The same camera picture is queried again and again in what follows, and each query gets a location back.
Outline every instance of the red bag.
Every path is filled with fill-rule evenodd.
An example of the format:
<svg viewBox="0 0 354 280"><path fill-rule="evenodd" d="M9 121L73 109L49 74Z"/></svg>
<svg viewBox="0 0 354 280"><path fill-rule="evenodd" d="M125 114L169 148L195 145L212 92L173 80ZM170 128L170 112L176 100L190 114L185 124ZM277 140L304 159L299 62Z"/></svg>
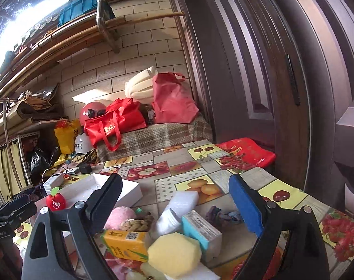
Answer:
<svg viewBox="0 0 354 280"><path fill-rule="evenodd" d="M250 138L234 139L221 144L216 144L216 146L228 153L240 157L245 163L253 165L253 167L267 167L276 159L276 155L273 152L261 148Z"/></svg>
<svg viewBox="0 0 354 280"><path fill-rule="evenodd" d="M152 78L155 123L190 123L196 117L199 109L181 85L183 81L185 77L180 73L159 73Z"/></svg>
<svg viewBox="0 0 354 280"><path fill-rule="evenodd" d="M85 121L84 132L95 146L103 140L110 151L115 151L121 143L121 133L146 127L145 119L139 111L139 102L133 99L116 99L106 108L106 114ZM111 146L108 136L116 135L117 144Z"/></svg>

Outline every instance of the pink plush toy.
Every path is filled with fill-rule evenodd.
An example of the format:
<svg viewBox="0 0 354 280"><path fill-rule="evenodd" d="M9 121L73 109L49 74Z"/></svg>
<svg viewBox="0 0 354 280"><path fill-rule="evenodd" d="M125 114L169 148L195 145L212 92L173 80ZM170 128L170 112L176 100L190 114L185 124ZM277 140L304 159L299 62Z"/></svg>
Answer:
<svg viewBox="0 0 354 280"><path fill-rule="evenodd" d="M115 207L112 209L107 222L105 224L105 230L119 230L120 224L128 219L135 219L135 212L126 206Z"/></svg>

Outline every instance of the yellow sponge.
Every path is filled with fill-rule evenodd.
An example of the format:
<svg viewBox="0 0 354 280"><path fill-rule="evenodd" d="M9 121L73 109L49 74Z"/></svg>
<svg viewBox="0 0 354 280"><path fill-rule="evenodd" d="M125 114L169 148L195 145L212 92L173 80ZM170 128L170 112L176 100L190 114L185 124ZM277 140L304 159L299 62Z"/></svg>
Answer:
<svg viewBox="0 0 354 280"><path fill-rule="evenodd" d="M149 247L148 255L153 268L178 279L198 266L202 251L197 240L173 233L159 237Z"/></svg>

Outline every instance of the brick wall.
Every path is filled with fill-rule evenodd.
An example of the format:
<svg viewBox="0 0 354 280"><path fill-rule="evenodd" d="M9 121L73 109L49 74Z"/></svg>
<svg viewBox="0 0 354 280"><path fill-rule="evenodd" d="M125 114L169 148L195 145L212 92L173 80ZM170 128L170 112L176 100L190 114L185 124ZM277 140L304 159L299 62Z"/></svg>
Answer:
<svg viewBox="0 0 354 280"><path fill-rule="evenodd" d="M172 11L169 0L125 0L111 5L115 16L127 20ZM70 120L78 118L81 108L99 100L105 105L125 98L125 82L138 72L156 66L159 72L180 72L188 77L185 57L174 18L142 22L118 29L120 53L106 42L85 48L20 87L17 93L36 91L60 83L57 100ZM190 81L184 86L191 93Z"/></svg>

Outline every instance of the white pillow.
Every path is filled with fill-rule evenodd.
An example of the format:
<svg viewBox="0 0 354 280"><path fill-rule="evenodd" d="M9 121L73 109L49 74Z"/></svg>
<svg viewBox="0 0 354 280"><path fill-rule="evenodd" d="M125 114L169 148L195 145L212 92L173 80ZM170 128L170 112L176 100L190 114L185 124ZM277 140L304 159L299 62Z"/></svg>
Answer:
<svg viewBox="0 0 354 280"><path fill-rule="evenodd" d="M152 77L158 73L155 66L136 74L125 85L125 95L141 103L150 104L153 102Z"/></svg>

